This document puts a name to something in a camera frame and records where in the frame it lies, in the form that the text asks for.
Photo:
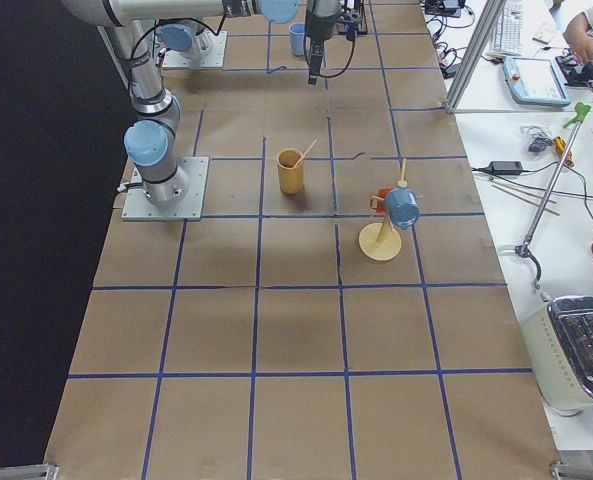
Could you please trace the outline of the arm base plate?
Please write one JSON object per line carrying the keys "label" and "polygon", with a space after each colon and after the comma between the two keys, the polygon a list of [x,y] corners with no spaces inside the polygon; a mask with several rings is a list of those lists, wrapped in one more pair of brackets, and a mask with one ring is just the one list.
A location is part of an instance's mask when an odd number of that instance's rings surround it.
{"label": "arm base plate", "polygon": [[203,30],[195,34],[185,25],[168,25],[159,35],[166,49],[162,67],[165,70],[222,69],[227,32],[218,35]]}
{"label": "arm base plate", "polygon": [[209,157],[177,157],[175,175],[160,184],[145,182],[137,168],[126,190],[124,221],[200,221],[208,178]]}

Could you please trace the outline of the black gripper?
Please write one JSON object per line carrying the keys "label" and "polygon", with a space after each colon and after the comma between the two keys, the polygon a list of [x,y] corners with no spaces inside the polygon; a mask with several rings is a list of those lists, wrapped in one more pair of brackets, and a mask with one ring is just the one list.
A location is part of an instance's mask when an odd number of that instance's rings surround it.
{"label": "black gripper", "polygon": [[337,23],[336,0],[308,0],[305,16],[305,35],[311,40],[306,53],[308,84],[316,84],[324,59],[324,42],[333,36]]}

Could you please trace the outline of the person hand at desk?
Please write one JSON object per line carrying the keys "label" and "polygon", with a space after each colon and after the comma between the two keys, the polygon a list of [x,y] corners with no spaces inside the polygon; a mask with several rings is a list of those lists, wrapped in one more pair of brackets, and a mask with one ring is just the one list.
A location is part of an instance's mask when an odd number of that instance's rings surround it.
{"label": "person hand at desk", "polygon": [[593,37],[588,31],[587,26],[569,25],[564,32],[571,50],[583,64],[593,61]]}

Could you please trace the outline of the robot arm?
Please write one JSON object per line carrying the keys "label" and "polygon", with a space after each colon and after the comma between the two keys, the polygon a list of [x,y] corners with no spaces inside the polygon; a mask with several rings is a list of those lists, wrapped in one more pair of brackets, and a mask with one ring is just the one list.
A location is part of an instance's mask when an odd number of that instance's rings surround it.
{"label": "robot arm", "polygon": [[214,42],[214,32],[193,21],[164,24],[159,27],[158,36],[168,50],[195,61],[206,57]]}
{"label": "robot arm", "polygon": [[[325,43],[340,18],[337,1],[66,1],[79,20],[98,28],[122,76],[136,121],[123,136],[135,179],[123,188],[123,214],[151,220],[196,219],[214,209],[215,189],[236,186],[225,170],[233,160],[260,161],[261,179],[277,186],[276,157],[285,148],[324,140],[328,101],[294,73],[274,84],[265,75],[232,71],[224,77],[187,72],[173,94],[164,84],[153,40],[186,60],[202,62],[219,53],[226,33],[209,20],[264,17],[270,26],[304,16],[306,76],[322,78]],[[178,40],[167,36],[178,30]]]}

